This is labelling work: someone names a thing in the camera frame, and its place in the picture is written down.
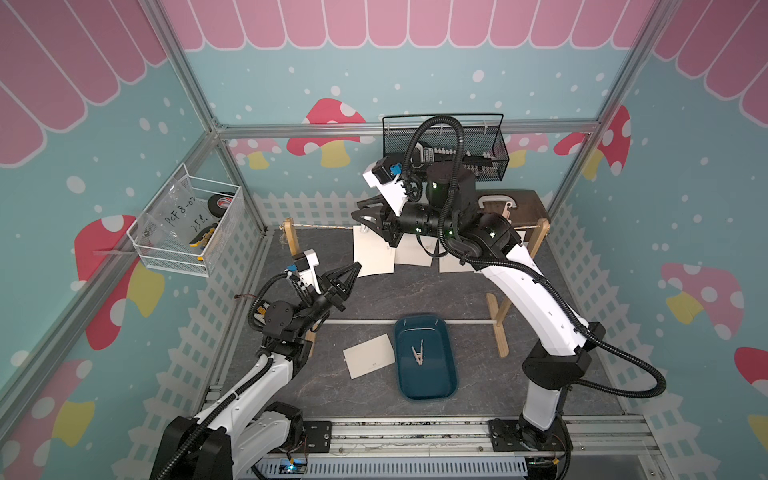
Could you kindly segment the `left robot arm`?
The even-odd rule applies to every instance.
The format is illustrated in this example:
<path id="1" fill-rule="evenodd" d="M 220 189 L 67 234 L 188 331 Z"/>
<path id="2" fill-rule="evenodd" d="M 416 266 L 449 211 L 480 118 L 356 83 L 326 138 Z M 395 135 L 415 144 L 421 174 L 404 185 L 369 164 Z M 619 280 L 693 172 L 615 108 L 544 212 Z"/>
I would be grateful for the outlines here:
<path id="1" fill-rule="evenodd" d="M 343 311 L 362 270 L 353 262 L 322 275 L 314 251 L 270 277 L 253 296 L 247 323 L 261 335 L 256 362 L 231 389 L 165 428 L 153 479 L 240 479 L 274 450 L 292 456 L 307 435 L 300 409 L 274 400 L 307 364 L 317 330 Z"/>

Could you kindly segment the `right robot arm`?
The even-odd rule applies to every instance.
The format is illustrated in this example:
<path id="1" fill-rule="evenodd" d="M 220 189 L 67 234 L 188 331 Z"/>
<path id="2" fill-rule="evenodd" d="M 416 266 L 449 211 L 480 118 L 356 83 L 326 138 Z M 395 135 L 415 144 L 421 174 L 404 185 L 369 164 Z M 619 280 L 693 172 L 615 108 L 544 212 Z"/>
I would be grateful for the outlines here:
<path id="1" fill-rule="evenodd" d="M 665 392 L 658 369 L 604 341 L 604 327 L 577 314 L 507 219 L 481 211 L 477 182 L 503 178 L 509 163 L 498 126 L 465 126 L 454 116 L 436 115 L 395 135 L 394 147 L 385 147 L 363 173 L 378 196 L 359 202 L 352 217 L 392 247 L 405 234 L 437 239 L 446 254 L 491 280 L 533 328 L 538 341 L 522 365 L 528 387 L 514 427 L 518 441 L 538 450 L 555 436 L 573 385 L 631 399 Z M 625 390 L 586 380 L 594 349 L 639 367 L 654 386 Z"/>

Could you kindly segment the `pink clothespin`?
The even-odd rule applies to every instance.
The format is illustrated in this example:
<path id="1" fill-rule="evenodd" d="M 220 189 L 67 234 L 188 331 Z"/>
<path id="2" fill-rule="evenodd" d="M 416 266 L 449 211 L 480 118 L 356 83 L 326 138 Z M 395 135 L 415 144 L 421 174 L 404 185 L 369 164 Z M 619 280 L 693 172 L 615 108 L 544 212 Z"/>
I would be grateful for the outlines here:
<path id="1" fill-rule="evenodd" d="M 411 352 L 418 366 L 424 364 L 424 340 L 421 339 L 417 346 L 411 347 Z"/>

